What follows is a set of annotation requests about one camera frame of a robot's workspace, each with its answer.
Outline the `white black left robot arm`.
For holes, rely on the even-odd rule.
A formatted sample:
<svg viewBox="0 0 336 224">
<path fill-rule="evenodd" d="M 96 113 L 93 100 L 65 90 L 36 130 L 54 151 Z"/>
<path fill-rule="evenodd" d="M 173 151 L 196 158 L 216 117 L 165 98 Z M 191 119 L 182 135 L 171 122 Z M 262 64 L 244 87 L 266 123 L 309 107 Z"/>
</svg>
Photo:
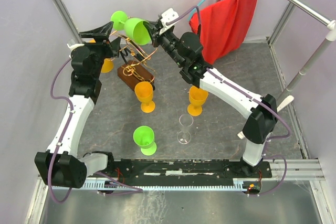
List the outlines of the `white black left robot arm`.
<svg viewBox="0 0 336 224">
<path fill-rule="evenodd" d="M 97 103 L 102 83 L 100 74 L 106 59 L 121 54 L 120 38 L 110 41 L 112 30 L 117 29 L 114 22 L 96 29 L 81 32 L 82 43 L 69 44 L 71 64 L 71 85 L 69 95 L 51 97 L 65 100 L 68 105 L 61 125 L 45 152 L 38 152 L 34 162 L 44 183 L 66 188 L 81 188 L 87 177 L 96 172 L 104 177 L 116 171 L 113 155 L 97 151 L 78 158 L 78 145 L 84 125 Z"/>
</svg>

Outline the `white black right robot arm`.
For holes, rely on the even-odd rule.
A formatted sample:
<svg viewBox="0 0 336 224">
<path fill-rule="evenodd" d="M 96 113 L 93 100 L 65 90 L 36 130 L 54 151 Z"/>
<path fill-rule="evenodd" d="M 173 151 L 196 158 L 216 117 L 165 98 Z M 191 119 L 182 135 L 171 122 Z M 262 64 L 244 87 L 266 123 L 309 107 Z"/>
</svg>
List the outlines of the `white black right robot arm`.
<svg viewBox="0 0 336 224">
<path fill-rule="evenodd" d="M 146 23 L 145 27 L 152 45 L 164 49 L 181 69 L 180 75 L 188 84 L 220 98 L 246 119 L 243 127 L 246 146 L 240 171 L 246 177 L 253 177 L 259 172 L 266 139 L 278 121 L 275 98 L 269 94 L 262 97 L 242 88 L 207 63 L 198 34 L 186 32 L 177 38 L 173 28 L 160 34 L 162 25 L 157 22 Z"/>
</svg>

